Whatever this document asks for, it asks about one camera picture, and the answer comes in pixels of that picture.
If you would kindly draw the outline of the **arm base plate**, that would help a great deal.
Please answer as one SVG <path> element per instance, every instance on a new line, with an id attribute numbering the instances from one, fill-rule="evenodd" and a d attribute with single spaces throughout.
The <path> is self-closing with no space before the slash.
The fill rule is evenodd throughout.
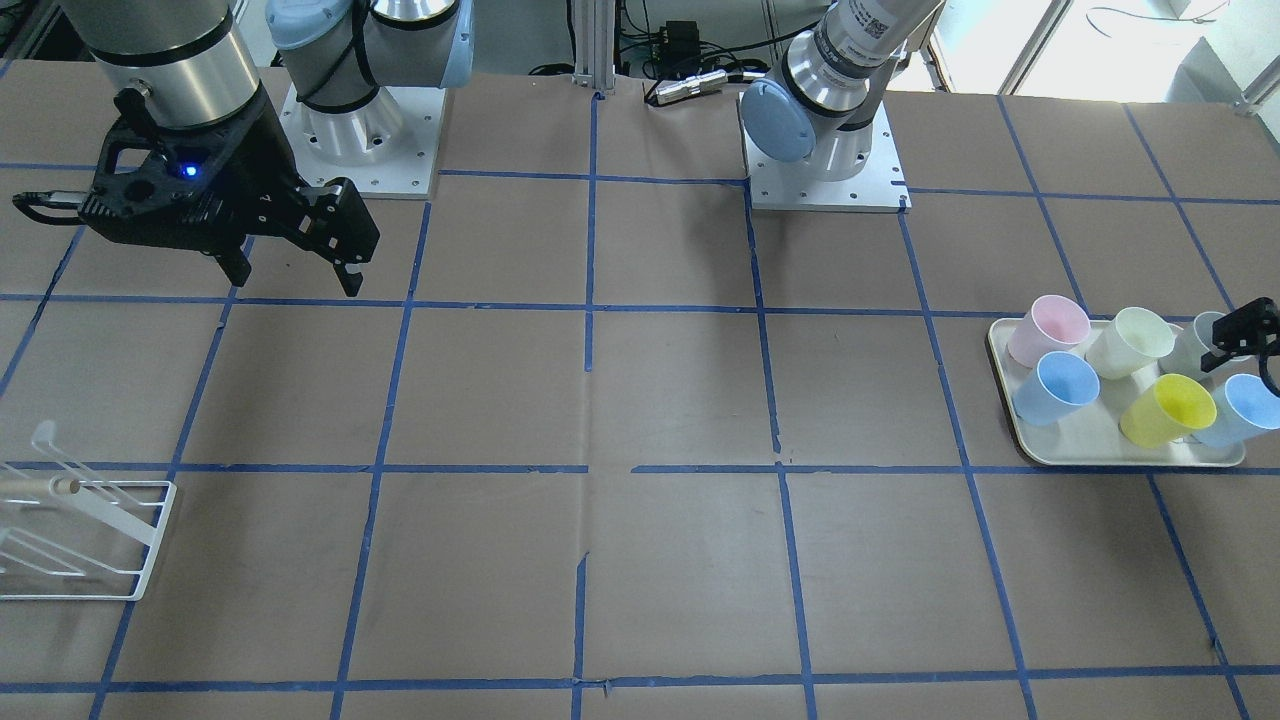
<path id="1" fill-rule="evenodd" d="M 443 88 L 389 87 L 364 108 L 325 114 L 289 88 L 280 122 L 308 183 L 346 177 L 366 199 L 429 200 L 447 97 Z"/>
<path id="2" fill-rule="evenodd" d="M 742 135 L 751 206 L 768 211 L 900 213 L 913 206 L 884 105 L 856 131 L 836 131 L 812 156 L 783 163 Z"/>

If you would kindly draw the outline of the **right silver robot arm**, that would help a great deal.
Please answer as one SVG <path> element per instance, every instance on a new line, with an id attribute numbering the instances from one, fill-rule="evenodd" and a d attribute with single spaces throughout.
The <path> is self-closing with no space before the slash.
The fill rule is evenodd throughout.
<path id="1" fill-rule="evenodd" d="M 65 1 L 115 86 L 90 190 L 20 193 L 114 243 L 211 258 L 250 278 L 250 236 L 288 240 L 360 292 L 380 232 L 364 192 L 426 196 L 439 102 L 474 68 L 470 1 L 270 1 L 293 85 L 276 111 L 227 1 Z"/>

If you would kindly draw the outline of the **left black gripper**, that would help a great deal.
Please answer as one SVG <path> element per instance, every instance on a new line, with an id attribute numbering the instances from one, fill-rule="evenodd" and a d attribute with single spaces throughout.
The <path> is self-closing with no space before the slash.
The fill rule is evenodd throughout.
<path id="1" fill-rule="evenodd" d="M 1210 374 L 1238 357 L 1251 357 L 1257 351 L 1276 351 L 1277 338 L 1276 302 L 1268 297 L 1254 299 L 1213 322 L 1208 350 L 1199 359 L 1199 370 Z"/>

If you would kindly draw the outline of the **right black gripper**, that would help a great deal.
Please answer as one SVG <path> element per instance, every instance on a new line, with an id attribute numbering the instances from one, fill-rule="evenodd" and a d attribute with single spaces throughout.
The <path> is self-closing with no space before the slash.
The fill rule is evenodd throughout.
<path id="1" fill-rule="evenodd" d="M 236 288 L 252 272 L 246 237 L 282 237 L 326 260 L 353 299 L 378 224 L 352 179 L 305 187 L 257 74 L 251 88 L 229 115 L 173 129 L 160 124 L 142 82 L 131 81 L 113 99 L 120 115 L 78 218 L 114 243 L 212 256 Z"/>

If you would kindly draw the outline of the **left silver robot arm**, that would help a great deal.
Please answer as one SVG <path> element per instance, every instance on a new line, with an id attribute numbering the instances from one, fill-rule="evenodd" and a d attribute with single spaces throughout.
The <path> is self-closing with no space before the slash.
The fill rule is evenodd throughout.
<path id="1" fill-rule="evenodd" d="M 837 1 L 791 38 L 782 61 L 740 100 L 745 120 L 755 315 L 771 380 L 914 382 L 936 374 L 928 314 L 899 223 L 925 201 L 1084 208 L 1197 196 L 1158 191 L 1139 170 L 1134 128 L 1117 102 L 1057 97 L 905 94 L 906 138 L 870 118 L 890 51 L 933 1 Z"/>

